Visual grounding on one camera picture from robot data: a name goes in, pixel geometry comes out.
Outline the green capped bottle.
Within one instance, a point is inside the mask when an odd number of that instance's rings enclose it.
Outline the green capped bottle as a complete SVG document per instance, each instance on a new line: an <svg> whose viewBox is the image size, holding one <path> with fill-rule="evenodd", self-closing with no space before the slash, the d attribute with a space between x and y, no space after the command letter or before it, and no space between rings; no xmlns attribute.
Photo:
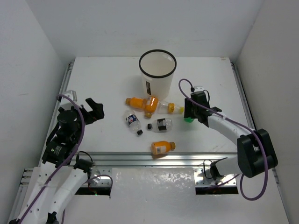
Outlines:
<svg viewBox="0 0 299 224"><path fill-rule="evenodd" d="M187 123L192 123L194 121L194 119L192 118L184 118L184 121Z"/></svg>

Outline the clear bottle yellow label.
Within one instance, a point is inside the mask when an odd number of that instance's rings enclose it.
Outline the clear bottle yellow label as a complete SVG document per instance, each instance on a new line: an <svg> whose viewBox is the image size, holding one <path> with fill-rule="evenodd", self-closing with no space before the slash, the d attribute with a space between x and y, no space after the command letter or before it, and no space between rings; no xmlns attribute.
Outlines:
<svg viewBox="0 0 299 224"><path fill-rule="evenodd" d="M161 100L158 103L157 113L158 114L183 114L184 107L175 104L169 103L167 101Z"/></svg>

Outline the clear bottle black label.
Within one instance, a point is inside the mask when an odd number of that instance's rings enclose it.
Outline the clear bottle black label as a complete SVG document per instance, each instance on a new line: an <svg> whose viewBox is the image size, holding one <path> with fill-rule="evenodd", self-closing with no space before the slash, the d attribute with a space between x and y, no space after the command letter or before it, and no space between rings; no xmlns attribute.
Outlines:
<svg viewBox="0 0 299 224"><path fill-rule="evenodd" d="M166 133L172 130L173 124L170 118L156 119L147 124L147 129L155 133Z"/></svg>

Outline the clear bottle blue label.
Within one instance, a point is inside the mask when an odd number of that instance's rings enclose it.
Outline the clear bottle blue label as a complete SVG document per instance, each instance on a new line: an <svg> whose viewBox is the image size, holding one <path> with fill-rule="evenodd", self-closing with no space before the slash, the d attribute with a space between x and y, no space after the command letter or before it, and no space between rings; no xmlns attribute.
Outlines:
<svg viewBox="0 0 299 224"><path fill-rule="evenodd" d="M142 131L142 125L137 118L136 114L131 110L126 110L124 112L124 119L126 124L128 125L129 130L136 134L137 136L140 136L143 134Z"/></svg>

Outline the orange bottle barcode label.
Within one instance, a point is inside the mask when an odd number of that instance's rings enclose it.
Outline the orange bottle barcode label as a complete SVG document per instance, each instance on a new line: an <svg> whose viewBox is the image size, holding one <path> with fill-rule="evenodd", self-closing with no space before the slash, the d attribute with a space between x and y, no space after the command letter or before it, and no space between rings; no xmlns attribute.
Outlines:
<svg viewBox="0 0 299 224"><path fill-rule="evenodd" d="M151 144L151 152L153 155L167 154L176 148L174 142L158 141Z"/></svg>

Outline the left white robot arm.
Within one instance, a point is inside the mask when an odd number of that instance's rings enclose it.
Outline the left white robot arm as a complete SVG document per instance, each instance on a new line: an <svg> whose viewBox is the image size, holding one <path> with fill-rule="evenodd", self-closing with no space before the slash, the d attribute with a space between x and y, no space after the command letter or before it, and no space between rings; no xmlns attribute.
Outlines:
<svg viewBox="0 0 299 224"><path fill-rule="evenodd" d="M85 101L87 111L68 96L59 95L57 123L46 140L40 172L19 216L11 224L61 224L67 204L90 180L93 162L77 159L69 164L83 140L86 125L104 118L103 104Z"/></svg>

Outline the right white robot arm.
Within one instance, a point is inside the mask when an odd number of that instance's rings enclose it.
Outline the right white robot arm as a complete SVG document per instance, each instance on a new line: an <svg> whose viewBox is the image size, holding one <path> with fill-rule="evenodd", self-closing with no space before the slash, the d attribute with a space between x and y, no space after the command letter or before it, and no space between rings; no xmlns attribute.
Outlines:
<svg viewBox="0 0 299 224"><path fill-rule="evenodd" d="M193 92L185 98L184 118L197 119L233 142L237 156L213 162L210 174L214 180L231 173L252 178L278 165L278 159L269 133L264 129L250 129L225 117L218 107L210 107L203 91Z"/></svg>

